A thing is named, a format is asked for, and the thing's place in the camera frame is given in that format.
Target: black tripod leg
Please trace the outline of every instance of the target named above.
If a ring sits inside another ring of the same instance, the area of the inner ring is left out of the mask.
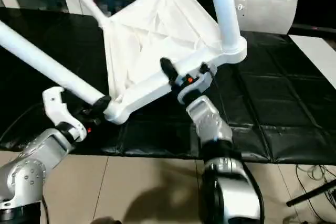
[[[329,189],[331,189],[335,186],[336,186],[336,179],[334,179],[333,181],[330,181],[330,182],[328,182],[328,183],[326,183],[326,184],[324,184],[324,185],[322,185],[322,186],[320,186],[320,187],[318,187],[318,188],[316,188],[312,191],[309,191],[306,194],[303,194],[303,195],[301,195],[301,196],[299,196],[295,199],[292,199],[292,200],[288,201],[286,203],[286,205],[288,207],[294,206],[298,203],[301,203],[301,202],[303,202],[305,200],[308,200],[312,197],[315,197],[319,194],[323,194],[325,191],[328,191]]]

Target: white stroller frame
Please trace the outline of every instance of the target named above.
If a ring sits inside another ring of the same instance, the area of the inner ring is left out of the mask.
[[[82,1],[92,11],[93,16],[104,29],[104,23],[108,18],[93,0]],[[223,54],[210,60],[203,59],[202,54],[199,57],[183,59],[175,64],[182,74],[190,73],[194,75],[204,61],[218,67],[224,63],[238,63],[246,57],[246,40],[240,35],[234,0],[213,0],[213,2],[222,36]],[[53,60],[1,21],[0,44],[85,102],[93,105],[97,100],[104,97],[104,94]],[[169,93],[170,90],[168,79],[164,73],[155,74],[143,83],[128,88],[120,103],[111,101],[104,111],[105,117],[110,122],[122,124],[133,111]]]

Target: black padded mat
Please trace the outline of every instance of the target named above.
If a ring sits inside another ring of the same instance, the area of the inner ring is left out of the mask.
[[[0,20],[101,92],[108,93],[102,31],[89,16],[0,8]],[[288,36],[243,33],[247,58],[223,65],[206,95],[233,129],[246,161],[336,164],[336,90]],[[55,84],[0,47],[0,148],[21,150],[52,124],[41,93]],[[83,102],[71,94],[74,111]],[[123,125],[104,122],[77,154],[201,158],[183,108],[168,94],[134,112]]]

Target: white plastic connector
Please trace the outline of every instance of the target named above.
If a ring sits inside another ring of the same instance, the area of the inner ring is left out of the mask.
[[[86,129],[80,121],[70,114],[67,105],[62,102],[61,93],[63,91],[62,87],[52,87],[42,93],[46,114],[55,126],[61,122],[72,125],[74,129],[70,130],[70,134],[76,142],[81,142],[87,136]]]

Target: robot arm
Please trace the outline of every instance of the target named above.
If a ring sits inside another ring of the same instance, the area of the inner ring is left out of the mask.
[[[201,140],[201,220],[206,224],[263,223],[261,192],[234,148],[232,130],[210,99],[202,95],[216,69],[202,64],[196,77],[181,77],[168,59],[161,59],[161,67]]]
[[[210,99],[202,95],[216,69],[203,64],[193,78],[179,76],[167,59],[161,59],[161,67],[201,140],[205,167],[201,188],[203,223],[263,223],[260,190],[241,161],[241,154],[234,148],[231,128]],[[73,144],[84,140],[86,127],[91,123],[87,118],[103,112],[111,100],[110,97],[99,99],[91,111],[84,111],[86,117],[78,120],[62,103],[63,90],[54,87],[43,92],[45,110],[55,128],[44,131],[15,160],[0,168],[1,224],[39,223],[47,176],[73,150]]]
[[[55,128],[45,130],[10,163],[0,168],[0,223],[39,223],[47,176],[87,135],[82,122],[62,103],[61,87],[43,92]]]

